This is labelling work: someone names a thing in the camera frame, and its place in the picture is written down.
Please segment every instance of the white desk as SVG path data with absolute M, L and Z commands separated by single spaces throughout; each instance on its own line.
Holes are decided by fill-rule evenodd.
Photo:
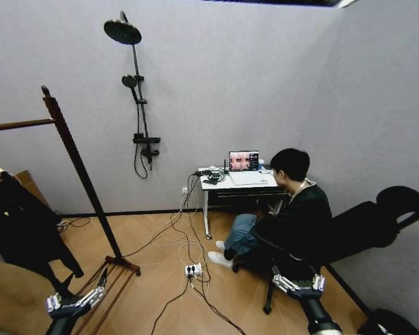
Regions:
M 208 170 L 207 168 L 200 168 L 199 171 Z M 262 178 L 267 180 L 266 184 L 252 184 L 252 185 L 235 185 L 229 174 L 225 175 L 225 180 L 220 181 L 217 185 L 204 183 L 207 180 L 206 176 L 201 176 L 200 181 L 202 184 L 202 190 L 205 195 L 203 203 L 203 223 L 205 224 L 205 235 L 207 239 L 212 239 L 210 234 L 210 228 L 208 225 L 208 198 L 210 192 L 220 191 L 221 198 L 230 197 L 264 197 L 264 196 L 276 196 L 284 194 L 285 191 L 277 186 L 274 177 L 270 173 L 266 173 L 265 170 L 261 170 L 264 173 L 258 172 Z

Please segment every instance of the power outlet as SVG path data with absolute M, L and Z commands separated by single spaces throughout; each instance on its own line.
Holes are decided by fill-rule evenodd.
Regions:
M 198 263 L 185 266 L 184 275 L 185 277 L 202 276 L 202 265 Z

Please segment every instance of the black chair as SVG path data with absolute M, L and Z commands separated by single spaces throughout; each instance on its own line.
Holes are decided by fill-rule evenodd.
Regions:
M 271 237 L 270 232 L 264 232 L 261 224 L 255 225 L 251 232 L 263 245 L 235 259 L 233 271 L 237 272 L 240 267 L 244 267 L 265 270 L 270 274 L 267 302 L 263 308 L 269 314 L 274 289 L 270 271 L 273 264 L 290 280 L 311 280 L 314 272 L 319 273 L 323 265 L 369 248 L 389 246 L 401 229 L 417 220 L 419 192 L 405 186 L 393 186 L 381 191 L 376 203 L 363 202 L 334 217 L 330 223 L 320 225 L 320 229 L 315 232 L 315 245 L 311 242 L 308 246 L 310 253 L 303 260 L 294 258 L 292 250 L 287 250 L 286 246 Z

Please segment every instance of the baseboard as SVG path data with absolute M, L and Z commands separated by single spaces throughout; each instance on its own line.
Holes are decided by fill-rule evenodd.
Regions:
M 362 312 L 368 317 L 371 317 L 372 311 L 369 309 L 368 306 L 359 298 L 359 296 L 353 291 L 353 289 L 346 284 L 346 281 L 339 275 L 338 272 L 334 270 L 332 265 L 326 265 L 325 268 L 332 274 L 332 277 L 335 278 L 335 280 L 340 284 L 340 286 L 345 290 L 345 292 L 349 295 L 349 297 L 352 298 L 352 300 L 360 307 Z
M 184 213 L 195 211 L 195 208 L 183 209 Z M 142 214 L 165 214 L 176 213 L 179 209 L 157 209 L 153 211 L 109 211 L 104 213 L 105 216 L 118 216 L 118 215 L 142 215 Z M 77 214 L 61 214 L 62 218 L 90 218 L 96 216 L 96 213 L 77 213 Z

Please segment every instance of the chair leg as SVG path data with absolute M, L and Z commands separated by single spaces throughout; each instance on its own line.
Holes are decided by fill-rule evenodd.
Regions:
M 269 315 L 270 312 L 272 311 L 273 289 L 274 289 L 274 284 L 272 282 L 272 279 L 270 279 L 270 282 L 268 284 L 267 301 L 265 302 L 265 306 L 263 308 L 264 313 L 267 315 Z

